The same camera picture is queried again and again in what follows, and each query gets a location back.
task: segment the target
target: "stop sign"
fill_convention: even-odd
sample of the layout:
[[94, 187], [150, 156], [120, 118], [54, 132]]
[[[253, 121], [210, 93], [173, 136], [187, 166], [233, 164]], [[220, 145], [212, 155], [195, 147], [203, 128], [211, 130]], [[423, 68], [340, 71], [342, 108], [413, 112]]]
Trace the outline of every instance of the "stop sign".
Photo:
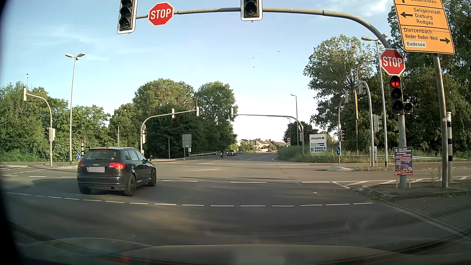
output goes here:
[[389, 75], [401, 75], [406, 69], [404, 57], [395, 49], [385, 49], [381, 54], [381, 68]]
[[158, 3], [149, 11], [149, 21], [154, 26], [165, 25], [173, 17], [173, 6], [167, 2]]

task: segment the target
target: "road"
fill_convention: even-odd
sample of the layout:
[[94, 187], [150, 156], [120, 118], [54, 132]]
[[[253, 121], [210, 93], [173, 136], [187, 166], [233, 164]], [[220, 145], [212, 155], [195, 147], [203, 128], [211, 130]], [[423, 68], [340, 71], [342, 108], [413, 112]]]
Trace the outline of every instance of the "road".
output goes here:
[[[391, 172], [329, 172], [329, 165], [280, 162], [269, 153], [155, 165], [157, 186], [139, 187], [133, 197], [105, 191], [82, 195], [76, 169], [0, 166], [9, 218], [52, 238], [154, 246], [368, 246], [454, 235], [356, 191], [365, 183], [394, 180]], [[457, 170], [459, 177], [466, 174], [469, 169]]]

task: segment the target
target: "black arrow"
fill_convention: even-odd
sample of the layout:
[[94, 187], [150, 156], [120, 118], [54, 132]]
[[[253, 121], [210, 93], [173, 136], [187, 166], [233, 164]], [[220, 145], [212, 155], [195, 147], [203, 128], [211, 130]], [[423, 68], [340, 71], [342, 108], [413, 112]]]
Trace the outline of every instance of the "black arrow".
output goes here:
[[447, 37], [445, 37], [445, 39], [440, 39], [440, 41], [445, 41], [448, 44], [448, 43], [450, 43], [451, 40], [449, 40]]
[[406, 12], [405, 12], [405, 11], [404, 11], [404, 12], [402, 12], [401, 16], [403, 16], [403, 17], [413, 17], [413, 15], [412, 15], [412, 14], [406, 14]]

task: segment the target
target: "dark car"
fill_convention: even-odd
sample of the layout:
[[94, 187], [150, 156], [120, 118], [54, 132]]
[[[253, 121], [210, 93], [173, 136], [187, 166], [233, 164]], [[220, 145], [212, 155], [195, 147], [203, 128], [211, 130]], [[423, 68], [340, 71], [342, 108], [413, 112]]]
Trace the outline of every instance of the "dark car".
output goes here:
[[229, 151], [227, 151], [226, 155], [228, 155], [228, 156], [237, 156], [237, 152], [235, 150], [229, 150]]
[[154, 187], [157, 174], [150, 159], [135, 148], [91, 148], [79, 162], [77, 183], [82, 194], [119, 190], [132, 196], [140, 185]]

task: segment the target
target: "car hood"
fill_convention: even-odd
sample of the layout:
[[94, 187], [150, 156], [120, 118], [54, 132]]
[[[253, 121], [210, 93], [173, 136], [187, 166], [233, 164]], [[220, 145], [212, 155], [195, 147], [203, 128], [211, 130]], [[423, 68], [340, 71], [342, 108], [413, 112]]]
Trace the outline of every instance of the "car hood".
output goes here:
[[408, 255], [374, 248], [308, 245], [150, 246], [104, 238], [68, 238], [18, 245], [26, 263], [50, 264], [449, 264], [469, 260], [469, 253]]

